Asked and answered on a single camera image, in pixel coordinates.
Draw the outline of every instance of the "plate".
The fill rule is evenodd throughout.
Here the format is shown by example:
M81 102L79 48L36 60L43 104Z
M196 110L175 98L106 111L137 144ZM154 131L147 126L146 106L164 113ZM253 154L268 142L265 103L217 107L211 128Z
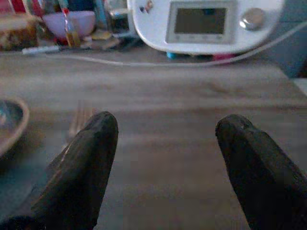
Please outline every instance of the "plate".
M0 98L0 157L19 140L29 117L29 108L23 100Z

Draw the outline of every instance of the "appliance display screen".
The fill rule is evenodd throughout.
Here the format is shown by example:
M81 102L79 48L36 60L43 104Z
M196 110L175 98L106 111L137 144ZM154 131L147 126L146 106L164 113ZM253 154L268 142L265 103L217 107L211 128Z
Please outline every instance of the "appliance display screen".
M176 34L223 34L227 8L177 11Z

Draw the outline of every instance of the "silver knob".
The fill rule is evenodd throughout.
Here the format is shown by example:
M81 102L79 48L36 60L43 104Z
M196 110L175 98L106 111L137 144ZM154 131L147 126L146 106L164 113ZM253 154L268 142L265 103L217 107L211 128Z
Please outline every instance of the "silver knob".
M240 26L246 30L258 30L265 20L265 13L260 8L251 8L245 12L240 21Z

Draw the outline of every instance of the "wooden table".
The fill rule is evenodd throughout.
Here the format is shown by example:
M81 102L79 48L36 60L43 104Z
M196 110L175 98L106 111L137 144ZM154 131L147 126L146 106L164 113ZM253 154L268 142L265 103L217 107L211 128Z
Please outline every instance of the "wooden table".
M151 49L84 56L168 62ZM23 98L31 109L27 132L0 162L0 218L60 152L79 99L112 112L119 123L97 230L248 229L214 136L218 120L232 113L267 131L307 170L307 97L267 60L132 68L0 56L0 69L0 92Z

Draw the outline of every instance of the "pink bowl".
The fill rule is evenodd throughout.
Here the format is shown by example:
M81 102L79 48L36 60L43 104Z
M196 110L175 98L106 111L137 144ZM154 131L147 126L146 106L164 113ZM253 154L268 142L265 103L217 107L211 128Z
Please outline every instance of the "pink bowl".
M71 11L70 17L80 37L88 36L93 31L95 26L95 13L93 11ZM44 15L43 20L48 29L58 39L66 39L63 13Z

